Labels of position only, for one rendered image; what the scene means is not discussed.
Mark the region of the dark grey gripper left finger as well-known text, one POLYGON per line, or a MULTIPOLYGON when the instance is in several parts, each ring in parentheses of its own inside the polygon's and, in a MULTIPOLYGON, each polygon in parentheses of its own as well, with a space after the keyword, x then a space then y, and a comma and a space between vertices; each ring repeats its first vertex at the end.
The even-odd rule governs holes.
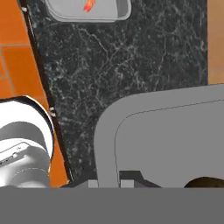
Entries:
POLYGON ((97 188, 98 181, 96 179, 89 179, 80 182, 71 183, 69 187, 86 187, 86 188, 97 188))

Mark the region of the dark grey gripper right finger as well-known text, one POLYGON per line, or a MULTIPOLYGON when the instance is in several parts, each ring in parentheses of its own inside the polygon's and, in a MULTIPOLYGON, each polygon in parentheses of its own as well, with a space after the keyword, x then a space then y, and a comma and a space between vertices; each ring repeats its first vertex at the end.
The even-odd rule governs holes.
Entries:
POLYGON ((159 185, 156 185, 149 180, 144 179, 140 171, 120 171, 119 175, 121 188, 159 188, 159 185))

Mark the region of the grey container with mushroom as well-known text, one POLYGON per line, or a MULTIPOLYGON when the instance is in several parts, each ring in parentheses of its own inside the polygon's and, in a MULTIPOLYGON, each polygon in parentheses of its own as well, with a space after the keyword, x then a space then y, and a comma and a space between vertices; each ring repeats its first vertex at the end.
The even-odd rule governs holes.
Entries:
POLYGON ((162 187, 224 179, 224 84, 133 94, 110 105, 94 132, 100 187, 140 171, 162 187))

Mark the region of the brown mushroom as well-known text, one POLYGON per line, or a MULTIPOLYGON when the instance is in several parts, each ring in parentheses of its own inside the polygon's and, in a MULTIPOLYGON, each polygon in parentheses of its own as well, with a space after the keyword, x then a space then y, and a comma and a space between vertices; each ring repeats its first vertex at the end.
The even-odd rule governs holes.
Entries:
POLYGON ((224 179, 212 177, 200 177, 189 181, 185 187, 187 188, 224 188, 224 179))

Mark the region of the grey container with shrimp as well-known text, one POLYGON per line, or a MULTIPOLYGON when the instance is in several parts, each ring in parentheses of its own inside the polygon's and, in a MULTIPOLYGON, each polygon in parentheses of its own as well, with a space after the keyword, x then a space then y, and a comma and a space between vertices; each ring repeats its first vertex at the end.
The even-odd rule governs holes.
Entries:
POLYGON ((113 23, 126 20, 131 13, 130 0, 95 0, 90 12, 83 10, 87 0, 43 0, 49 14, 66 23, 113 23))

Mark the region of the orange shrimp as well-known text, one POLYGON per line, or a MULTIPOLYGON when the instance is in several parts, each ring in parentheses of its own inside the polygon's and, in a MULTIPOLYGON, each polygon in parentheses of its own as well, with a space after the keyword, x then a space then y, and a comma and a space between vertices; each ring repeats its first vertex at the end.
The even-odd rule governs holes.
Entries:
POLYGON ((90 12, 93 9, 93 7, 95 6, 95 2, 96 2, 96 0, 87 0, 83 7, 83 10, 85 12, 90 12))

